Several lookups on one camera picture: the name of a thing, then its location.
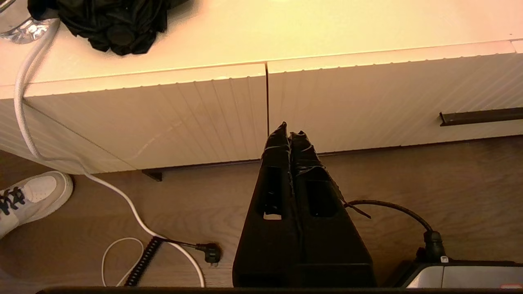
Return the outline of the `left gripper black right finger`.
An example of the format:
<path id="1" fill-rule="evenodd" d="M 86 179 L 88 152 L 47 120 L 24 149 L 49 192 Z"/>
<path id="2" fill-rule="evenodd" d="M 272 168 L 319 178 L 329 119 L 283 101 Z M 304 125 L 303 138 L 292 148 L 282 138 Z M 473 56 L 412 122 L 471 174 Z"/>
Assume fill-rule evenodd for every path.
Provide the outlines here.
<path id="1" fill-rule="evenodd" d="M 307 288 L 377 286 L 370 253 L 314 146 L 301 131 L 290 134 L 290 147 L 299 224 L 300 284 Z"/>

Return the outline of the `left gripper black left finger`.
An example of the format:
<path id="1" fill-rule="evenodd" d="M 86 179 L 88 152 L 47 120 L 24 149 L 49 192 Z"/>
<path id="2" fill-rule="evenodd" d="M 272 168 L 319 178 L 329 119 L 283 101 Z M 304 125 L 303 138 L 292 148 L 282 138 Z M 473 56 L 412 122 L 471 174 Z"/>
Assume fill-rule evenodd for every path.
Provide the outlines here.
<path id="1" fill-rule="evenodd" d="M 299 229 L 283 122 L 265 144 L 253 196 L 234 257 L 235 288 L 301 288 Z"/>

